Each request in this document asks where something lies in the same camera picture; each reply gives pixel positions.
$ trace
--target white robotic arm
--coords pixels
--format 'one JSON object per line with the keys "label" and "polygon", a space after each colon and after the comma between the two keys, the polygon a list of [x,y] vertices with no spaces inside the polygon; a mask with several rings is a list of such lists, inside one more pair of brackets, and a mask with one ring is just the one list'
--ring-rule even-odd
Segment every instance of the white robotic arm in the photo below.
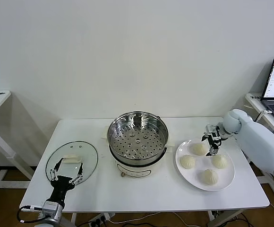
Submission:
{"label": "white robotic arm", "polygon": [[218,126],[208,126],[203,139],[209,140],[210,154],[214,155],[221,141],[231,136],[259,169],[274,175],[274,134],[271,131],[254,122],[244,111],[234,109]]}

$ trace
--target power strip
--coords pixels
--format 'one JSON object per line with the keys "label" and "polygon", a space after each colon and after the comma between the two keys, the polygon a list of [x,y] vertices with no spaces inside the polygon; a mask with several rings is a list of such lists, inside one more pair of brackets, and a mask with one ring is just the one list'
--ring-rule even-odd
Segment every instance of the power strip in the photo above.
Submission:
{"label": "power strip", "polygon": [[101,213],[99,215],[97,215],[96,217],[92,218],[91,220],[89,221],[93,221],[95,222],[97,219],[100,220],[100,225],[103,225],[103,222],[101,221],[101,217],[104,216],[104,219],[105,219],[105,222],[107,222],[108,220],[110,220],[113,216],[115,216],[115,213]]}

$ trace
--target white wall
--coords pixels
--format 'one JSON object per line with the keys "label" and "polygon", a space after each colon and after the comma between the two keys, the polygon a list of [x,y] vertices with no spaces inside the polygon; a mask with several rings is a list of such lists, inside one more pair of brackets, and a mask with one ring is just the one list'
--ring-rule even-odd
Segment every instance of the white wall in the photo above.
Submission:
{"label": "white wall", "polygon": [[25,112],[41,134],[31,164],[61,118],[222,116],[273,57],[274,0],[0,0],[0,89],[9,130]]}

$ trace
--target steamed bun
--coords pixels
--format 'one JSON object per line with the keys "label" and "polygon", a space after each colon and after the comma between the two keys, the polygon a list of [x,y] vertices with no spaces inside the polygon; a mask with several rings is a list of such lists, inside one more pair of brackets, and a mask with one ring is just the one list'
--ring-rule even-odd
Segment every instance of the steamed bun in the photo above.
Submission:
{"label": "steamed bun", "polygon": [[203,177],[203,182],[208,185],[214,185],[219,180],[218,174],[212,169],[205,170],[202,173],[202,177]]}
{"label": "steamed bun", "polygon": [[219,169],[224,169],[227,167],[227,160],[225,155],[215,155],[212,156],[212,164],[219,168]]}
{"label": "steamed bun", "polygon": [[184,155],[180,158],[180,163],[183,168],[191,169],[191,168],[195,167],[196,160],[191,155]]}
{"label": "steamed bun", "polygon": [[191,150],[195,155],[206,155],[208,153],[203,143],[191,144]]}

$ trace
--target white plate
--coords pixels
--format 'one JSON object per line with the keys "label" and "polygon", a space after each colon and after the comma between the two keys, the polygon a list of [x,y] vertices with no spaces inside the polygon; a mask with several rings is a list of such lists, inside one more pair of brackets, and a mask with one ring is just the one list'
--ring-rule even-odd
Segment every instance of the white plate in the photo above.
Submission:
{"label": "white plate", "polygon": [[[181,175],[192,185],[194,185],[197,188],[200,188],[205,191],[220,191],[226,187],[228,187],[234,177],[235,177],[235,167],[232,162],[231,157],[225,152],[225,150],[222,149],[222,146],[219,148],[218,155],[225,155],[227,159],[227,167],[224,169],[218,169],[216,168],[212,162],[211,162],[211,156],[198,156],[195,155],[191,149],[190,145],[193,143],[200,143],[200,139],[194,139],[194,140],[188,140],[180,144],[176,151],[175,159],[179,172]],[[209,150],[209,144],[207,141],[203,142],[205,148],[207,148],[207,152]],[[196,165],[192,169],[185,169],[182,167],[180,163],[180,158],[184,155],[192,155],[196,159]],[[207,185],[201,181],[201,175],[203,171],[207,169],[214,170],[219,177],[219,181],[214,185]]]}

